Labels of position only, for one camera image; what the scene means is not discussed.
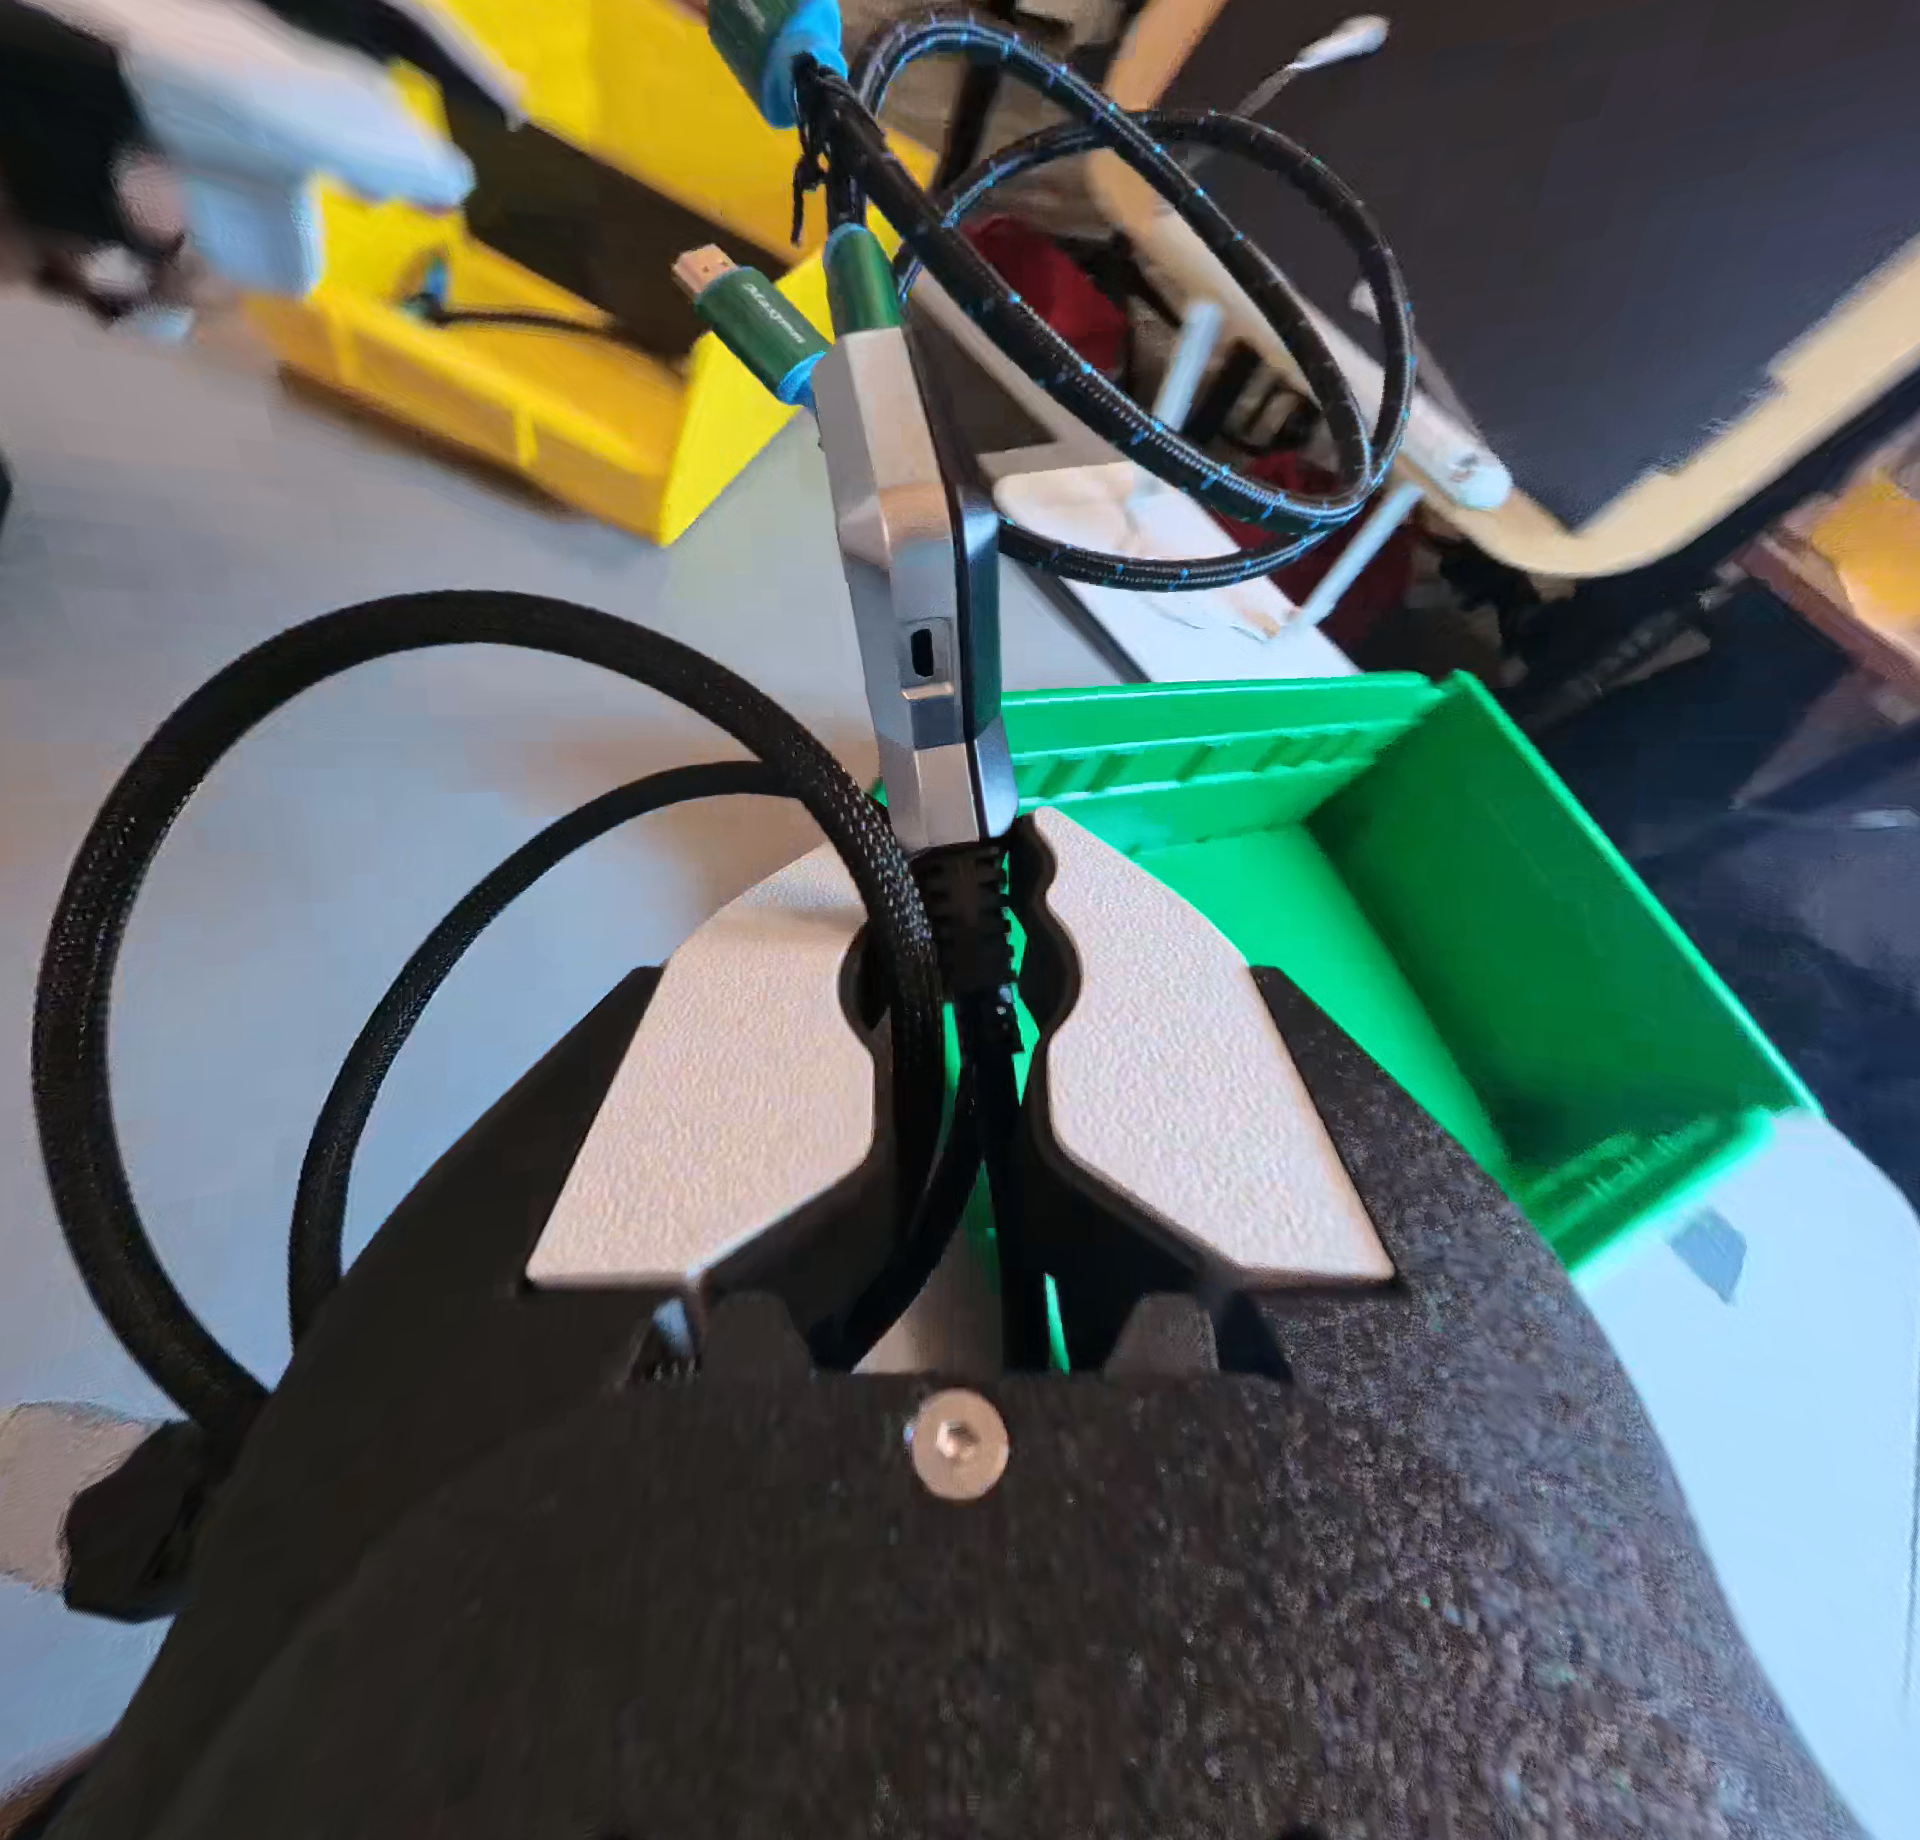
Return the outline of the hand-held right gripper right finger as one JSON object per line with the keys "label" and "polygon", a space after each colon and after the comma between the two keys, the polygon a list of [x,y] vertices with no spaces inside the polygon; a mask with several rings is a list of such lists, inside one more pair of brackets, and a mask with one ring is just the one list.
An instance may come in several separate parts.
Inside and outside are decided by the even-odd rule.
{"label": "hand-held right gripper right finger", "polygon": [[1070,1369],[1141,1298],[1375,1289],[1395,1263],[1250,962],[1194,903],[1040,808],[1010,836],[1035,1026],[1020,1183]]}

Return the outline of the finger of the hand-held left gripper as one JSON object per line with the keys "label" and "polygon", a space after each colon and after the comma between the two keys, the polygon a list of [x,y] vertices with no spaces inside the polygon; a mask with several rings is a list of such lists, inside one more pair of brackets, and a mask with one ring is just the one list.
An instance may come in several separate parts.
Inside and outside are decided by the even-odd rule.
{"label": "finger of the hand-held left gripper", "polygon": [[408,108],[398,73],[356,52],[125,52],[125,81],[185,211],[205,190],[297,195],[343,179],[373,202],[461,203],[465,153]]}
{"label": "finger of the hand-held left gripper", "polygon": [[324,232],[306,178],[185,168],[185,234],[205,267],[240,289],[306,298],[324,277]]}

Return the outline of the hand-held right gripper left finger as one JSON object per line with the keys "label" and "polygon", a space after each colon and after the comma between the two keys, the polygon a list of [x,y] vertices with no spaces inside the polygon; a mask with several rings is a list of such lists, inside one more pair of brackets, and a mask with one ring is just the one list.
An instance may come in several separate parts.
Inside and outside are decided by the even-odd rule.
{"label": "hand-held right gripper left finger", "polygon": [[893,1237],[890,1018],[866,1018],[866,907],[820,843],[672,951],[524,1265],[695,1314],[779,1298],[830,1347]]}

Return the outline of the green plastic bin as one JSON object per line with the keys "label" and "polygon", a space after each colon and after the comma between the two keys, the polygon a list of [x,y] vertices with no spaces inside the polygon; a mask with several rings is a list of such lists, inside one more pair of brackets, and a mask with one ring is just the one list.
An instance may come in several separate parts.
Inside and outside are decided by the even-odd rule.
{"label": "green plastic bin", "polygon": [[[1020,701],[1053,797],[1250,962],[1395,1278],[1240,1299],[1141,1298],[1092,1395],[1194,1388],[1328,1410],[1611,1408],[1632,1388],[1572,1287],[1667,1226],[1798,1096],[1692,942],[1505,718],[1461,678],[1160,685]],[[956,1022],[954,1128],[930,1195],[990,1188],[991,1361],[954,1378],[1013,1419],[1050,1372],[1050,1282],[1020,1183],[1022,1008],[1010,836],[912,859],[927,959],[872,903],[868,947],[919,1018]]]}

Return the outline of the yellow plastic bin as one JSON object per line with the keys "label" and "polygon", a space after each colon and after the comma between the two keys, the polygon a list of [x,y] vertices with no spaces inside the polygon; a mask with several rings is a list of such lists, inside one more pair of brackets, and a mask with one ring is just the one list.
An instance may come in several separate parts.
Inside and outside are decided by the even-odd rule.
{"label": "yellow plastic bin", "polygon": [[[799,135],[769,126],[676,0],[432,0],[520,81],[524,123],[776,253],[773,283],[830,332],[819,196],[793,239]],[[400,70],[408,108],[449,133],[445,96]],[[676,539],[786,426],[702,318],[679,361],[477,246],[462,208],[426,213],[316,189],[324,277],[246,295],[273,359],[350,405],[513,472],[660,544]]]}

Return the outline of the silver usb hub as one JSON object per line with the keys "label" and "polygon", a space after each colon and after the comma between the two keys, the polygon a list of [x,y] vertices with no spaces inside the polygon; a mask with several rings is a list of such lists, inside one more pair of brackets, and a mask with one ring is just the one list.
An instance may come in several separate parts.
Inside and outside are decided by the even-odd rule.
{"label": "silver usb hub", "polygon": [[995,509],[903,328],[844,332],[812,396],[893,836],[991,843],[1017,812]]}

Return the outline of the black bin divider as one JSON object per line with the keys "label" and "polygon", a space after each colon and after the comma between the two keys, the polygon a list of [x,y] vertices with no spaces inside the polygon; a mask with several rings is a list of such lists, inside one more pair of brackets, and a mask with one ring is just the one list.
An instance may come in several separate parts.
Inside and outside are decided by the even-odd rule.
{"label": "black bin divider", "polygon": [[470,239],[582,298],[657,361],[683,359],[700,337],[691,302],[672,283],[683,253],[716,245],[770,280],[786,271],[776,253],[538,123],[510,123],[466,96],[445,99],[443,108],[474,172],[462,205]]}

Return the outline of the red bag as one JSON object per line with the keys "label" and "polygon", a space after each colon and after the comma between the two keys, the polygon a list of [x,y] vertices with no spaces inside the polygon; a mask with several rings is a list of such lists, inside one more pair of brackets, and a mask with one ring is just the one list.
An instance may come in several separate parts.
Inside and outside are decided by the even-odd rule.
{"label": "red bag", "polygon": [[[1334,485],[1334,474],[1322,460],[1301,451],[1265,451],[1240,463],[1246,480],[1287,492],[1324,497]],[[1308,552],[1261,577],[1255,584],[1281,594],[1294,608],[1306,611],[1318,602],[1320,589],[1340,574],[1340,590],[1333,604],[1320,608],[1315,620],[1334,642],[1355,644],[1390,611],[1395,611],[1412,580],[1412,509],[1422,494],[1413,484],[1389,481],[1368,509],[1353,523],[1325,533]],[[1353,570],[1346,557],[1363,530],[1373,530],[1373,520],[1389,507],[1403,503],[1408,509],[1385,530],[1378,549]]]}
{"label": "red bag", "polygon": [[1080,357],[1120,381],[1134,346],[1128,310],[1068,253],[1065,239],[1016,213],[964,220],[962,234]]}

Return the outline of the small yellow bin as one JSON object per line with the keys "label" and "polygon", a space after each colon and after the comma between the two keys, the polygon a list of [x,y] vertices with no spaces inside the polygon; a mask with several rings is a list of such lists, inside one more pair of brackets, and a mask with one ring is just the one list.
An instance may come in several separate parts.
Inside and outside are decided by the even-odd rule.
{"label": "small yellow bin", "polygon": [[1806,547],[1863,626],[1917,646],[1917,497],[1901,478],[1879,472],[1848,485]]}

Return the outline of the black board with wooden edge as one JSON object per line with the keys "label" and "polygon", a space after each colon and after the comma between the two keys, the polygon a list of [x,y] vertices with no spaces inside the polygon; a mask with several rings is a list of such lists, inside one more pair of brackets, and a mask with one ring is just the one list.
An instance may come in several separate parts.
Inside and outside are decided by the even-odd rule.
{"label": "black board with wooden edge", "polygon": [[1527,574],[1670,557],[1916,370],[1917,0],[1152,0],[1122,104],[1265,119],[1379,220]]}

